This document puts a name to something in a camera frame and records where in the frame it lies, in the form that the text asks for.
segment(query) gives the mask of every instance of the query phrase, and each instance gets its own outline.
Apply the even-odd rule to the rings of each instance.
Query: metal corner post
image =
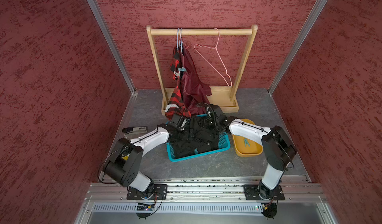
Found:
[[[281,78],[288,69],[300,46],[303,44],[303,41],[305,40],[306,36],[308,35],[310,29],[312,28],[314,22],[317,20],[327,1],[328,0],[317,0],[313,5],[311,12],[309,13],[303,27],[301,28],[296,40],[294,41],[291,49],[289,50],[289,53],[287,54],[283,64],[281,65],[279,72],[273,79],[272,84],[270,84],[270,87],[268,89],[270,95],[275,91]]]
[[[130,89],[131,94],[134,94],[135,87],[134,87],[133,81],[131,80],[130,75],[127,72],[125,63],[123,62],[122,56],[119,53],[117,45],[115,44],[113,40],[112,34],[110,33],[110,30],[106,24],[106,21],[102,15],[101,9],[99,8],[97,1],[96,0],[87,0],[87,1],[91,10],[93,11],[93,15],[95,16],[95,19],[98,22],[99,27],[101,28],[101,31],[107,41],[107,44],[109,45],[109,48],[112,51],[114,59],[121,70],[123,78],[125,79],[127,86]]]
[[[128,122],[129,122],[131,115],[133,113],[133,109],[134,109],[134,105],[135,105],[137,97],[138,97],[138,91],[131,94],[129,102],[127,103],[125,112],[123,113],[121,122],[118,126],[118,130],[114,136],[113,143],[110,147],[110,150],[109,150],[109,153],[107,154],[107,156],[109,156],[114,151],[114,147],[115,147],[115,144],[117,143],[117,140],[119,140],[120,138],[123,137],[122,129],[123,129],[123,127],[128,126]],[[98,178],[102,179],[102,177],[103,177],[103,171],[101,170],[101,172],[98,174]]]

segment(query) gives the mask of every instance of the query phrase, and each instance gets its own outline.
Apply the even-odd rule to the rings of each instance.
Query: red textured wall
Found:
[[[73,223],[129,91],[86,0],[0,0],[0,222]]]
[[[274,93],[344,224],[382,222],[381,7],[329,0]]]
[[[146,26],[153,28],[250,28],[259,26],[240,87],[268,88],[293,45],[316,0],[97,0],[125,65],[137,88],[159,89]],[[176,37],[157,37],[159,59],[166,87],[174,87],[169,64]],[[186,38],[188,44],[214,46],[215,37]],[[225,36],[219,52],[229,74],[236,76],[244,51],[244,36]],[[194,49],[191,55],[201,80],[225,85],[224,80]],[[217,56],[209,52],[219,71]]]

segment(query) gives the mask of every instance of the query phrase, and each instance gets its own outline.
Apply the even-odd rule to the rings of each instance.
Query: plaid fabric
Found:
[[[171,71],[178,71],[178,68],[181,68],[180,55],[179,51],[174,48],[173,58],[170,65]],[[167,104],[165,115],[171,120],[174,113],[179,114],[181,116],[191,118],[191,113],[188,111],[187,107],[183,103],[182,94],[180,93],[180,82],[181,79],[174,74],[174,80],[177,80],[176,87],[171,95],[171,98]]]
[[[182,68],[182,64],[180,61],[179,51],[176,49],[176,47],[174,47],[174,52],[172,54],[172,60],[170,64],[170,70],[172,72],[178,72],[178,68]],[[173,80],[176,80],[177,78],[178,77],[175,74],[172,76]]]

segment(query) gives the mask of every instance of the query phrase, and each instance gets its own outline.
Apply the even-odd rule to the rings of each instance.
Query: wooden rod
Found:
[[[178,29],[151,29],[152,36],[176,36]],[[251,35],[252,28],[230,28],[219,29],[220,35]],[[182,29],[182,36],[185,35],[218,35],[216,29]]]
[[[167,100],[167,95],[166,95],[166,89],[165,89],[165,86],[163,85],[163,81],[162,81],[162,74],[160,71],[158,52],[157,52],[157,47],[155,46],[154,36],[151,33],[151,31],[152,31],[151,26],[147,26],[146,30],[147,30],[147,36],[149,37],[152,56],[154,57],[155,68],[157,69],[157,73],[158,73],[160,89],[162,89],[163,98],[165,99],[166,105],[167,105],[168,100]]]
[[[245,64],[247,64],[249,53],[251,52],[253,41],[255,40],[255,36],[257,33],[257,25],[252,25],[251,30],[253,30],[252,34],[248,36],[247,44],[245,45],[244,53],[241,57],[240,66],[238,69],[238,73],[236,75],[235,83],[232,86],[231,96],[230,99],[233,101],[236,97],[236,92],[239,87],[239,83],[241,80],[241,76],[243,75]]]

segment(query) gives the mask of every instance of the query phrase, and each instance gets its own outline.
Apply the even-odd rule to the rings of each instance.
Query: aluminum frame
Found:
[[[276,105],[276,103],[275,103],[275,100],[273,99],[272,94],[269,94],[269,96],[270,96],[270,99],[272,100],[272,103],[273,103],[275,109],[276,109],[276,112],[278,113],[278,115],[279,115],[279,117],[280,117],[280,119],[281,119],[281,122],[282,122],[282,125],[283,125],[282,128],[285,130],[286,134],[288,135],[289,139],[292,141],[292,143],[293,143],[293,145],[294,145],[293,139],[292,139],[292,137],[290,136],[290,133],[289,133],[289,131],[288,131],[288,128],[287,128],[287,126],[285,125],[284,119],[283,119],[283,117],[281,116],[281,113],[280,113],[279,109],[277,108],[277,105]],[[312,182],[312,180],[311,180],[311,178],[309,177],[309,174],[308,174],[308,172],[307,172],[307,170],[306,170],[306,168],[305,168],[304,163],[302,163],[302,165],[303,165],[303,167],[304,167],[306,176],[308,177],[308,181],[309,181],[309,182]]]
[[[243,185],[258,184],[262,177],[214,177],[200,179],[167,179],[155,180],[156,184],[167,184],[167,196],[163,203],[230,203],[240,206],[246,201]],[[285,203],[327,203],[327,198],[319,183],[309,183],[306,175],[285,175],[280,183],[285,196]],[[127,188],[117,184],[106,185],[91,183],[86,194],[83,208],[77,218],[78,224],[89,221],[95,205],[100,203],[137,203],[142,201],[126,200]]]
[[[115,41],[109,30],[109,27],[106,24],[106,21],[102,15],[101,9],[98,6],[97,0],[87,0],[87,1],[93,12],[95,20],[98,22],[98,25],[106,39],[106,42],[109,45],[109,48],[114,56],[114,59],[117,62],[119,69],[121,70],[122,76],[125,79],[126,84],[130,89],[131,94],[134,94],[136,89],[134,87],[133,81],[131,80],[131,77],[127,72],[125,63],[123,62],[122,56],[118,50],[117,45],[115,44]]]
[[[322,218],[322,222],[325,224],[338,224],[332,208],[329,203],[317,203],[319,214]]]
[[[94,204],[92,212],[119,212],[119,213],[151,213],[152,211],[137,211],[137,203],[102,203]],[[185,203],[164,202],[155,207],[156,213],[192,213],[217,215],[248,215],[263,216],[262,205],[257,202],[232,203]]]
[[[276,74],[275,78],[273,79],[272,83],[270,84],[270,87],[268,88],[268,92],[270,94],[273,94],[273,92],[275,91],[281,78],[284,76],[284,74],[285,74],[286,70],[288,69],[290,63],[292,62],[294,56],[296,55],[297,51],[300,49],[300,46],[303,44],[303,41],[305,40],[306,36],[308,35],[313,24],[316,22],[318,16],[320,15],[320,13],[321,13],[322,9],[324,8],[327,1],[328,0],[316,0],[315,4],[313,5],[312,10],[310,11],[308,17],[305,20],[303,27],[300,30],[300,33],[298,34],[298,36],[297,36],[296,40],[294,41],[291,49],[289,50],[289,53],[287,54],[283,64],[281,65],[278,73]]]
[[[118,130],[117,130],[117,132],[116,132],[116,134],[114,136],[113,143],[112,143],[112,145],[110,147],[110,150],[109,150],[109,153],[108,153],[107,156],[109,156],[113,152],[115,144],[121,138],[120,134],[122,132],[123,127],[128,125],[128,122],[125,122],[125,121],[129,121],[130,120],[130,117],[133,114],[133,108],[134,108],[134,104],[135,104],[135,102],[137,100],[137,97],[138,97],[138,91],[136,91],[134,94],[133,93],[131,94],[129,102],[127,103],[125,112],[123,113],[123,116],[122,116],[122,120],[121,120],[121,122],[120,122],[120,124],[118,126]],[[98,177],[99,177],[99,179],[102,179],[103,171],[100,172]]]

